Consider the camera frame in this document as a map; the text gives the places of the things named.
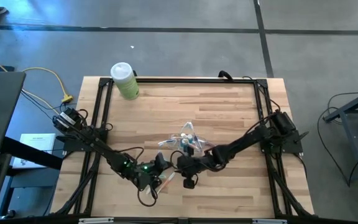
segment butcher block tabletop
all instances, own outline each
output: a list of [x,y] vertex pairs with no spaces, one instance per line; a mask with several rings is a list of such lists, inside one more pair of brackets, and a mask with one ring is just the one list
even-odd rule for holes
[[[101,77],[84,77],[77,109],[89,112],[88,124]],[[291,116],[284,81],[268,78],[271,99]],[[172,149],[159,148],[158,142],[178,134],[191,121],[196,134],[213,144],[227,144],[241,137],[258,121],[255,92],[250,84],[230,83],[139,83],[140,94],[125,100],[116,86],[111,96],[107,144],[112,149],[141,146],[145,152],[139,162],[149,162],[160,151],[169,160]],[[103,92],[98,119],[104,107]],[[139,150],[128,151],[132,156]],[[62,164],[51,212],[57,211],[76,189],[84,152],[74,152]],[[287,185],[304,208],[313,213],[308,183],[302,163],[292,154],[282,156]],[[169,176],[173,168],[163,175]],[[137,189],[128,180],[113,172],[104,158],[99,165],[91,215],[93,217],[191,217],[191,218],[270,218],[274,217],[265,157],[258,144],[243,150],[220,172],[198,174],[194,189],[183,188],[183,177],[176,174],[159,193],[153,207],[141,205]],[[281,191],[280,208],[285,212]],[[88,187],[84,191],[82,209]],[[145,203],[152,203],[150,194],[140,194]]]

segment white lid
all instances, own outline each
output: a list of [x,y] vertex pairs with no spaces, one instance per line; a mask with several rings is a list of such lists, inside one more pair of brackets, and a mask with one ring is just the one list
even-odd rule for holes
[[119,62],[111,67],[110,74],[112,79],[118,83],[125,83],[129,81],[132,76],[132,67],[125,62]]

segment clear plastic object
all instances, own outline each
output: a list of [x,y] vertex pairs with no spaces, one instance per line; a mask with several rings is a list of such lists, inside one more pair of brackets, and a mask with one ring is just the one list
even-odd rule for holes
[[206,146],[213,146],[207,140],[196,135],[194,126],[191,122],[187,122],[179,134],[171,134],[170,139],[159,142],[160,147],[166,146],[173,150],[183,151],[186,145],[191,146],[195,152],[202,152]]

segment yellow cable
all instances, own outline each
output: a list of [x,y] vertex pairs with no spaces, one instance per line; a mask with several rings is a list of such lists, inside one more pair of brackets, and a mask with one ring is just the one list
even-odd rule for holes
[[[1,64],[0,64],[0,68],[1,68],[2,70],[4,70],[5,72],[7,72],[7,70],[6,70]],[[51,70],[49,70],[49,69],[46,69],[46,68],[41,68],[41,67],[27,68],[27,69],[23,70],[23,72],[24,72],[24,71],[27,71],[27,70],[32,70],[32,69],[41,69],[41,70],[45,70],[45,71],[48,71],[48,72],[52,72],[52,73],[57,77],[57,79],[59,80],[60,85],[61,85],[62,90],[63,90],[63,93],[65,94],[65,97],[68,96],[68,95],[66,94],[66,91],[65,91],[64,87],[63,87],[62,81],[60,80],[60,78],[58,77],[58,75],[57,75],[55,72],[53,72],[53,71],[51,71]],[[37,96],[37,95],[35,95],[35,94],[33,94],[33,93],[31,93],[31,92],[25,90],[25,89],[22,89],[22,90],[23,90],[23,92],[25,92],[26,94],[31,95],[31,96],[37,98],[38,100],[42,101],[42,102],[45,103],[50,109],[52,109],[56,114],[59,114],[59,113],[57,112],[57,110],[55,110],[52,106],[50,106],[50,104],[49,104],[48,102],[46,102],[44,99],[42,99],[41,97],[39,97],[39,96]]]

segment gray floor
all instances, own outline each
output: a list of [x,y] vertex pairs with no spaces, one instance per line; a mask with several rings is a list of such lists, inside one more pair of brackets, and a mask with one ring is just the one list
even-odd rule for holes
[[[358,0],[259,2],[266,29],[358,30]],[[258,28],[252,0],[0,0],[0,5],[10,10],[2,25]],[[316,214],[358,220],[358,181],[346,186],[316,133],[317,118],[329,98],[358,91],[358,35],[271,34],[267,45],[274,77],[285,79],[295,124],[310,131],[303,140],[304,159]],[[259,34],[0,30],[0,63],[18,70],[52,69],[74,96],[83,76],[108,75],[120,61],[129,62],[138,75],[215,77],[226,70],[236,77],[267,76]],[[49,73],[28,72],[25,87],[60,104],[60,87]],[[351,98],[339,97],[333,105]],[[20,98],[7,135],[18,139],[21,133],[49,132],[55,132],[51,121]],[[350,173],[354,161],[342,128],[321,124],[321,132]],[[22,217],[40,215],[48,203],[50,189],[30,190],[19,189],[11,203]],[[30,204],[30,197],[43,203]]]

